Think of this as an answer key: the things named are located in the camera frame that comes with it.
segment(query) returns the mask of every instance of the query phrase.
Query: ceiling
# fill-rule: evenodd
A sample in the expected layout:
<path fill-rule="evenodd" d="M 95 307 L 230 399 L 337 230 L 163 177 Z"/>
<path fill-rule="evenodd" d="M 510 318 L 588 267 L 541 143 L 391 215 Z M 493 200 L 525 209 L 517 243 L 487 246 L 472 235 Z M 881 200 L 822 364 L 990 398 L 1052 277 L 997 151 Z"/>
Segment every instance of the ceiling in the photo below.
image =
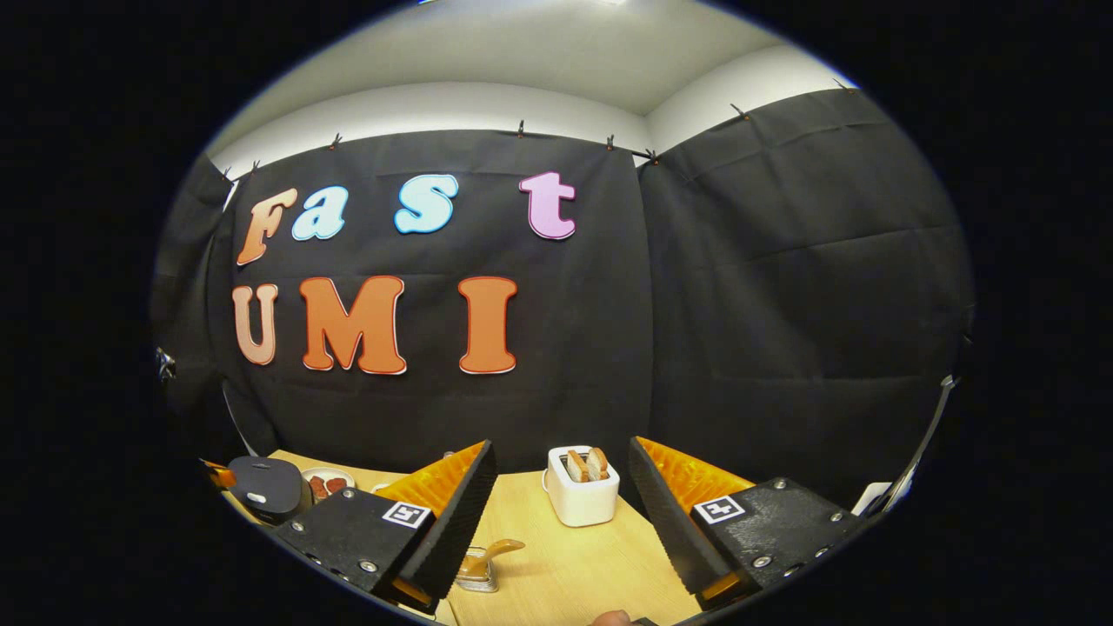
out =
<path fill-rule="evenodd" d="M 501 82 L 647 115 L 711 69 L 784 43 L 696 0 L 435 0 L 359 29 L 273 84 L 213 154 L 315 102 L 418 82 Z"/>

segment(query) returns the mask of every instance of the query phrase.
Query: toast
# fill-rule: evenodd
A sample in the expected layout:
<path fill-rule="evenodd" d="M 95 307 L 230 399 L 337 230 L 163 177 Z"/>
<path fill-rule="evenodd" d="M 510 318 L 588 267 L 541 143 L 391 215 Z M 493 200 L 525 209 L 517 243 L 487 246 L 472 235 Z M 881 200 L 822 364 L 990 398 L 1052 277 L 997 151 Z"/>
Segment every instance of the toast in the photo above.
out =
<path fill-rule="evenodd" d="M 605 480 L 610 478 L 607 473 L 607 456 L 599 448 L 588 451 L 588 480 Z"/>
<path fill-rule="evenodd" d="M 590 476 L 588 463 L 583 462 L 579 452 L 569 450 L 564 467 L 568 468 L 568 475 L 572 478 L 572 482 L 588 482 Z"/>

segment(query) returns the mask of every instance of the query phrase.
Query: black fabric backdrop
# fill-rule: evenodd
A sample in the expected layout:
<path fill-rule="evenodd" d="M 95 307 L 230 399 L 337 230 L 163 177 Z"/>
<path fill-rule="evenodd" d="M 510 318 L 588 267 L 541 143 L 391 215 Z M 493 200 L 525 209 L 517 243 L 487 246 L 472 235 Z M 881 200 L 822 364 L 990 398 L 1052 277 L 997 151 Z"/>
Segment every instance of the black fabric backdrop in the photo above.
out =
<path fill-rule="evenodd" d="M 245 453 L 224 407 L 205 307 L 213 234 L 230 189 L 208 158 L 193 165 L 159 238 L 150 299 L 155 343 L 175 360 L 176 378 L 166 385 L 177 418 L 171 430 L 186 449 L 210 459 Z"/>
<path fill-rule="evenodd" d="M 860 92 L 807 94 L 749 117 L 637 170 L 629 151 L 588 141 L 461 130 L 346 141 L 244 176 L 211 242 L 209 324 L 195 326 L 239 431 L 258 453 L 393 471 L 490 438 L 503 472 L 541 469 L 549 448 L 574 443 L 602 447 L 622 471 L 626 441 L 644 434 L 853 506 L 908 462 L 968 331 L 962 231 L 918 150 Z M 518 188 L 551 170 L 575 187 L 561 202 L 577 224 L 563 241 L 530 229 Z M 398 190 L 422 174 L 456 177 L 452 218 L 400 234 Z M 349 193 L 343 229 L 295 241 L 305 198 L 332 185 Z M 266 253 L 238 267 L 252 207 L 290 187 L 298 200 Z M 349 309 L 382 274 L 405 282 L 395 320 L 407 371 L 308 370 L 302 281 L 332 278 Z M 506 374 L 459 368 L 457 285 L 480 275 L 518 284 Z M 264 283 L 278 286 L 277 351 L 259 366 L 239 352 L 230 294 Z M 258 340 L 254 297 L 250 320 Z M 228 441 L 224 419 L 206 428 Z M 630 481 L 622 495 L 640 508 Z"/>
<path fill-rule="evenodd" d="M 529 225 L 529 196 L 519 182 L 545 172 L 575 188 L 574 199 L 561 200 L 562 217 L 577 226 L 567 239 L 544 239 Z M 402 208 L 398 190 L 422 174 L 455 176 L 452 218 L 433 233 L 400 234 L 393 222 Z M 295 241 L 289 229 L 305 198 L 331 185 L 348 189 L 345 225 L 329 239 Z M 252 207 L 290 187 L 298 202 L 266 239 L 266 253 L 237 267 Z M 220 366 L 292 452 L 413 471 L 447 450 L 491 439 L 500 471 L 512 472 L 543 468 L 550 448 L 585 443 L 622 468 L 627 438 L 648 428 L 649 258 L 629 151 L 498 131 L 345 141 L 243 177 L 213 257 L 209 314 Z M 351 310 L 363 282 L 384 274 L 405 282 L 395 320 L 407 371 L 373 375 L 338 363 L 327 372 L 307 369 L 302 281 L 332 278 Z M 509 373 L 460 370 L 467 303 L 457 285 L 471 276 L 518 284 L 508 305 L 508 350 L 516 359 Z M 278 286 L 278 343 L 274 360 L 259 366 L 239 353 L 230 294 L 264 283 Z M 258 341 L 257 300 L 252 324 Z M 623 495 L 632 497 L 631 490 Z"/>
<path fill-rule="evenodd" d="M 851 507 L 923 438 L 973 306 L 962 228 L 868 98 L 796 96 L 641 167 L 651 437 Z"/>

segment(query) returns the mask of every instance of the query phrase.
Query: wooden brush handle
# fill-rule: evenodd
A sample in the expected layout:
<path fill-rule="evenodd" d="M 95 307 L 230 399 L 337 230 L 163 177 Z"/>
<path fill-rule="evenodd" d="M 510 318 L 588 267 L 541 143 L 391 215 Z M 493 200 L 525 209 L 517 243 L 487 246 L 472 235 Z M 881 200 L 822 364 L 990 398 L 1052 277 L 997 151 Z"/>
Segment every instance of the wooden brush handle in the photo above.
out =
<path fill-rule="evenodd" d="M 487 547 L 481 557 L 473 557 L 471 555 L 464 557 L 464 563 L 460 566 L 460 576 L 481 576 L 486 570 L 486 561 L 493 559 L 499 555 L 504 555 L 506 552 L 512 552 L 524 548 L 525 544 L 521 541 L 515 541 L 514 539 L 499 539 L 494 544 Z"/>

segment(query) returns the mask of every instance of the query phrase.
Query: black container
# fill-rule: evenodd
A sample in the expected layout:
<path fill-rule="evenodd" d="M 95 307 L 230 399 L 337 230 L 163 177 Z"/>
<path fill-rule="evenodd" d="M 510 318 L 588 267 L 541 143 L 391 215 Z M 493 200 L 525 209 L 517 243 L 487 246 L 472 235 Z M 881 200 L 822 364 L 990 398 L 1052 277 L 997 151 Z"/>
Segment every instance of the black container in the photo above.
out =
<path fill-rule="evenodd" d="M 313 506 L 309 483 L 297 466 L 266 457 L 239 457 L 228 463 L 236 485 L 228 489 L 259 521 L 277 526 Z"/>

